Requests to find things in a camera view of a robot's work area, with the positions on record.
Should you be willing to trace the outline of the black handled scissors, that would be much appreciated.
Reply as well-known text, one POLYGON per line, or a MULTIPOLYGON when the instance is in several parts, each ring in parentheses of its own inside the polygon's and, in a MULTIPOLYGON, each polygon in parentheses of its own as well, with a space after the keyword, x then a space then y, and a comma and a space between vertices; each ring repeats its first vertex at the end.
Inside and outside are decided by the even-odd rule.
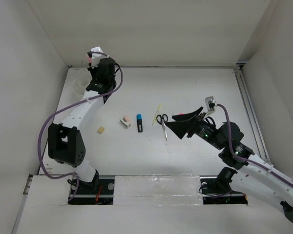
POLYGON ((156 120, 161 124, 165 140, 167 141, 166 123, 168 121, 168 116, 166 114, 158 114, 156 120))

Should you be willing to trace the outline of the yellow green pen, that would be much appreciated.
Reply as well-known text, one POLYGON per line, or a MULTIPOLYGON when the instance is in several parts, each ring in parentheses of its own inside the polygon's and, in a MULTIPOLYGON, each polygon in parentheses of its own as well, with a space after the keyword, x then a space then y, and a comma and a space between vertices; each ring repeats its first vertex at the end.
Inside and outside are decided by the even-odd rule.
POLYGON ((152 126, 155 124, 157 116, 159 115, 159 112, 160 112, 161 108, 162 108, 162 105, 160 104, 158 106, 157 110, 156 110, 156 113, 155 113, 155 116, 154 116, 154 119, 153 119, 153 122, 152 122, 152 126))

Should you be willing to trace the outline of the blue black highlighter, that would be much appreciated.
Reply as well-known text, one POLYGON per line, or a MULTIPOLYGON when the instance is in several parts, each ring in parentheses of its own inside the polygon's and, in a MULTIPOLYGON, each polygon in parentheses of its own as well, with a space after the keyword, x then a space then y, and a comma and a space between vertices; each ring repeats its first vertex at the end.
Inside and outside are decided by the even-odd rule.
POLYGON ((136 121, 137 121, 138 133, 142 133, 143 132, 143 120, 142 120, 142 115, 141 114, 136 115, 136 121))

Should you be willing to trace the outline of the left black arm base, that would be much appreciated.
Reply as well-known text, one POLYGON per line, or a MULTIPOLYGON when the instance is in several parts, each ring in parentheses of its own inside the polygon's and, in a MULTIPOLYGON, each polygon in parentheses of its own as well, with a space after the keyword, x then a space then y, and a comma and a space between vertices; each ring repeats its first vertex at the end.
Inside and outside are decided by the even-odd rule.
POLYGON ((76 179, 68 179, 67 182, 70 185, 69 205, 113 205, 114 176, 100 176, 95 188, 86 186, 81 181, 76 188, 76 179))

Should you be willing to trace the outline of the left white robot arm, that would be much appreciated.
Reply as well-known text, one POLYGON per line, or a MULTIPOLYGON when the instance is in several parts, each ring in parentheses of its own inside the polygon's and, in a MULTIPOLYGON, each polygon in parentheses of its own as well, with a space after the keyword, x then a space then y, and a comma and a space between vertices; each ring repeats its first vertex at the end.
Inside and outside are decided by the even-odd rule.
POLYGON ((115 66, 115 60, 102 58, 96 67, 89 67, 92 80, 84 92, 81 104, 61 123, 52 123, 48 127, 48 156, 59 164, 73 167, 80 180, 79 187, 88 193, 99 189, 99 173, 85 159, 82 130, 115 89, 115 66))

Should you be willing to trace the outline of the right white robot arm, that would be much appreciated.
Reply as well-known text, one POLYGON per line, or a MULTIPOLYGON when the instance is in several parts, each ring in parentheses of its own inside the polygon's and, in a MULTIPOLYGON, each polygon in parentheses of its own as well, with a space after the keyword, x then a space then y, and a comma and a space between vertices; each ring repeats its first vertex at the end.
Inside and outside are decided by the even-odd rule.
POLYGON ((226 108, 222 108, 226 121, 221 127, 205 121, 208 116, 202 108, 172 116, 166 126, 180 139, 197 135, 220 150, 218 155, 226 164, 216 179, 217 193, 238 191, 253 196, 282 212, 293 223, 293 179, 265 162, 252 149, 241 142, 243 133, 231 122, 226 108))

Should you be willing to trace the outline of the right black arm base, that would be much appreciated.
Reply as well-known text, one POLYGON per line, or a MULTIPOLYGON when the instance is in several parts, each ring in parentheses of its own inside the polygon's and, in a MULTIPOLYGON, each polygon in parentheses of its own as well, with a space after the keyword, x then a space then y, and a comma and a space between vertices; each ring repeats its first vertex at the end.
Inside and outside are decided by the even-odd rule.
POLYGON ((201 176, 198 193, 202 195, 204 205, 248 205, 247 196, 244 193, 231 189, 232 177, 237 171, 225 167, 218 175, 201 176))

